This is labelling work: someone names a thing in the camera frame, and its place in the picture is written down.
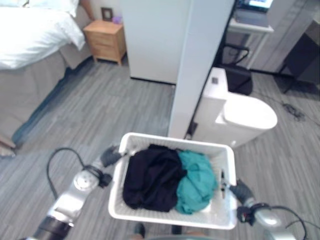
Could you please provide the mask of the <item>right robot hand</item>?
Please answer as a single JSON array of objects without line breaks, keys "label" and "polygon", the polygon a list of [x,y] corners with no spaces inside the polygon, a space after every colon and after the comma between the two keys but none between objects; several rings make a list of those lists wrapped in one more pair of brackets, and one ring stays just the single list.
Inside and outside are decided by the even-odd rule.
[{"label": "right robot hand", "polygon": [[253,192],[240,179],[237,181],[236,185],[231,185],[228,181],[226,181],[224,170],[221,170],[220,176],[221,192],[223,198],[225,197],[226,190],[230,190],[242,205],[245,205],[246,201],[254,198]]}]

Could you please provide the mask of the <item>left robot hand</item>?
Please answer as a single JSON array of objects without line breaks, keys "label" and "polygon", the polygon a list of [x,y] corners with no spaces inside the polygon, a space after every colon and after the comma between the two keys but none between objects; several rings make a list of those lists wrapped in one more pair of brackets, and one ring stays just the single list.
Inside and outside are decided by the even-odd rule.
[{"label": "left robot hand", "polygon": [[128,155],[128,150],[125,149],[124,152],[120,152],[119,147],[119,145],[111,145],[102,153],[100,162],[104,168],[115,164],[118,160]]}]

